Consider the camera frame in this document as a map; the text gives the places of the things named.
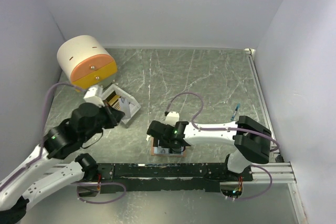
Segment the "pink blue card holder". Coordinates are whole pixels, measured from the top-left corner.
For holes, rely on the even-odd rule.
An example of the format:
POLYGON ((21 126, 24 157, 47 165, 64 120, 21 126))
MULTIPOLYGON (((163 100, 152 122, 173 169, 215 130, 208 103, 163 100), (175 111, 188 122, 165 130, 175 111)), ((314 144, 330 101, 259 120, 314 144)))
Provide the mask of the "pink blue card holder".
POLYGON ((152 156, 161 156, 161 157, 185 157, 186 156, 186 150, 183 151, 183 148, 181 148, 179 151, 174 151, 170 148, 161 147, 159 145, 159 141, 151 138, 152 140, 152 146, 150 154, 152 156))

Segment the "white crest credit card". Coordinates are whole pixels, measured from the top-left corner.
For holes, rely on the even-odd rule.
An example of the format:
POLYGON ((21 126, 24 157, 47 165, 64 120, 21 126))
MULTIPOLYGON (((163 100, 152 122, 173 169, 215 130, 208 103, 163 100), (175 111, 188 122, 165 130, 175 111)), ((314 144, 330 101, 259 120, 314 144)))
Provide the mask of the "white crest credit card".
POLYGON ((124 113, 122 120, 129 120, 131 118, 130 104, 124 97, 119 99, 121 111, 124 113))

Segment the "white silver credit card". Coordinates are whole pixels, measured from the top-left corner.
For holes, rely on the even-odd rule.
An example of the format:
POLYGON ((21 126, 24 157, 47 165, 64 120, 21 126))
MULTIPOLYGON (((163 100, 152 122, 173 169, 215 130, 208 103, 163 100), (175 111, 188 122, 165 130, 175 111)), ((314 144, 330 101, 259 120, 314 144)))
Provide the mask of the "white silver credit card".
POLYGON ((155 155, 169 155, 170 149, 169 148, 163 148, 161 146, 157 146, 153 148, 153 154, 155 155))

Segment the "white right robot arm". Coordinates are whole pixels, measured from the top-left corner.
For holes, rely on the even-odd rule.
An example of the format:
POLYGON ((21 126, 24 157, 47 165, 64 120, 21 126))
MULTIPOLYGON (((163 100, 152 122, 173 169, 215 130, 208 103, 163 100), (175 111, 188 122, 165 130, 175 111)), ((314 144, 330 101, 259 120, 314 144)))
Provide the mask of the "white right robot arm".
POLYGON ((198 144, 224 144, 235 147, 223 167, 223 176, 235 180, 246 167, 269 162, 271 131, 248 116, 224 124, 195 124, 177 121, 174 125, 152 121, 147 135, 163 147, 183 150, 198 144))

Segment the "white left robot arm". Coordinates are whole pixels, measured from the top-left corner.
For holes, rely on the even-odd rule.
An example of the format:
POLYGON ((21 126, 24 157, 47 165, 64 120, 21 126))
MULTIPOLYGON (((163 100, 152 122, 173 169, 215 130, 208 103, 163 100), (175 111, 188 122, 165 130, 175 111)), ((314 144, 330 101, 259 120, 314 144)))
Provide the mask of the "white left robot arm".
POLYGON ((18 223, 35 203, 78 182, 97 178, 98 164, 88 153, 80 154, 60 171, 43 174, 82 148, 94 135, 116 127, 124 112, 108 104, 85 102, 71 117, 48 131, 32 153, 1 181, 1 223, 18 223))

